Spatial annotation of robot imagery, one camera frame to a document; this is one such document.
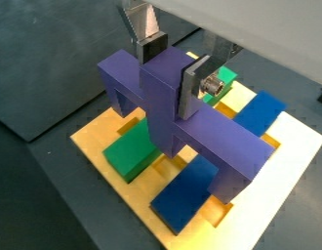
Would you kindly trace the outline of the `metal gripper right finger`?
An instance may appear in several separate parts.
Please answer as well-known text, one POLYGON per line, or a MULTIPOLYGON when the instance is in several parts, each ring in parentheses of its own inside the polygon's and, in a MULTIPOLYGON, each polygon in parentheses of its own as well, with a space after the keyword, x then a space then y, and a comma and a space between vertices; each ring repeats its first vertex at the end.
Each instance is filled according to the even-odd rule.
POLYGON ((216 35, 204 32, 204 46, 209 54, 199 57, 181 71, 179 116, 188 120, 201 107, 199 94, 216 97, 225 88, 225 81, 220 79, 220 67, 240 51, 242 46, 216 35))

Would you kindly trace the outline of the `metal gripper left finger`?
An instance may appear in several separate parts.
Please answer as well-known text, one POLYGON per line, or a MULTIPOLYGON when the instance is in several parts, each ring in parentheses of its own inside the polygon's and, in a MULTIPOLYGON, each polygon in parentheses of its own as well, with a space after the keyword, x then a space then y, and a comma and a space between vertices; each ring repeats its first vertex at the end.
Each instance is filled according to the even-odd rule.
POLYGON ((168 34, 160 30, 153 6, 143 0, 117 0, 140 64, 151 61, 168 47, 168 34))

